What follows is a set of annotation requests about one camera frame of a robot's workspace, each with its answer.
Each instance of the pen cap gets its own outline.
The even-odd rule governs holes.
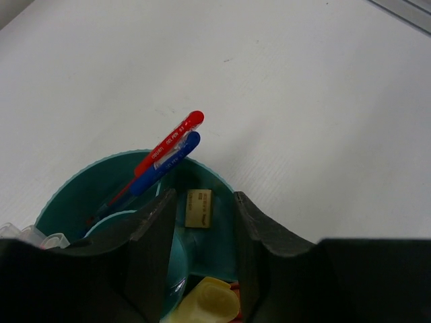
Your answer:
[[[43,240],[40,247],[42,249],[51,249],[56,247],[64,249],[68,245],[70,245],[69,240],[64,234],[51,234],[50,236],[46,237],[45,240]]]
[[[21,230],[12,223],[5,223],[0,227],[0,238],[16,238]]]
[[[32,244],[33,246],[39,247],[43,243],[43,240],[45,240],[46,235],[37,230],[34,225],[29,225],[21,231],[17,238]]]

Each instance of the teal plastic cup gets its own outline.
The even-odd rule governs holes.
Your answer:
[[[86,221],[124,183],[133,178],[133,170],[149,151],[128,151],[104,158],[86,167],[68,180],[46,204],[36,221],[45,235],[62,232],[73,243],[82,238]],[[204,165],[185,159],[159,182],[128,206],[97,223],[87,236],[122,221],[167,188],[175,188],[178,204],[176,228],[172,239],[165,284],[163,316],[179,303],[189,275],[235,281],[236,261],[233,234],[232,189]],[[209,229],[185,226],[189,189],[213,192],[212,221]]]

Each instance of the white surface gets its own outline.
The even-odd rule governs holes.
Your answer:
[[[35,0],[0,31],[0,223],[202,109],[192,157],[300,236],[429,237],[430,57],[361,0]]]

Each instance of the blue pen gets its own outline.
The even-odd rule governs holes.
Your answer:
[[[142,195],[147,189],[153,186],[159,179],[169,173],[172,168],[177,166],[196,146],[198,146],[201,136],[196,131],[191,131],[184,143],[174,153],[169,154],[158,165],[154,164],[148,168],[134,183],[130,189],[121,198],[119,198],[111,207],[97,216],[97,220],[104,219],[114,212],[122,211],[137,197]]]

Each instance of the yellow plastic bottle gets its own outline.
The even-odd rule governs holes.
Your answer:
[[[235,319],[240,302],[230,285],[204,278],[166,320],[169,323],[228,323]]]

